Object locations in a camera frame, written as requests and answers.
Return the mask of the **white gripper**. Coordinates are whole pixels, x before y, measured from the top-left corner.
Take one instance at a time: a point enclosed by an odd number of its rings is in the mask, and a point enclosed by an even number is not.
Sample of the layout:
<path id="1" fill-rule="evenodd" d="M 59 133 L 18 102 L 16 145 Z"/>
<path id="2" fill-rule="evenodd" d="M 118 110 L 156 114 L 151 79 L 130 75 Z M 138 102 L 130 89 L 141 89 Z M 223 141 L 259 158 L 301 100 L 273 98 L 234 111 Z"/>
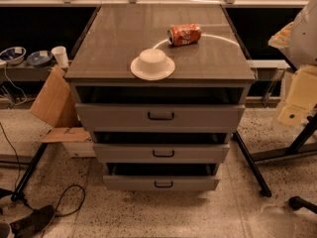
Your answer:
<path id="1" fill-rule="evenodd" d="M 285 102 L 277 116 L 283 126 L 297 126 L 317 105 L 317 66 L 302 65 L 292 76 Z"/>

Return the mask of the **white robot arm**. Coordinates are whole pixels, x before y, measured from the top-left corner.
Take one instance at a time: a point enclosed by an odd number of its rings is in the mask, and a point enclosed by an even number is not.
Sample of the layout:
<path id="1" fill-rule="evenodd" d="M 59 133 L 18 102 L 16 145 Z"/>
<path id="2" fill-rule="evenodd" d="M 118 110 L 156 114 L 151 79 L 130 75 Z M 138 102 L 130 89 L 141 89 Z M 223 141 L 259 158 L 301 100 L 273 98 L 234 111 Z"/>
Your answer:
<path id="1" fill-rule="evenodd" d="M 297 126 L 317 105 L 317 0 L 310 0 L 268 44 L 296 67 L 276 120 L 283 126 Z"/>

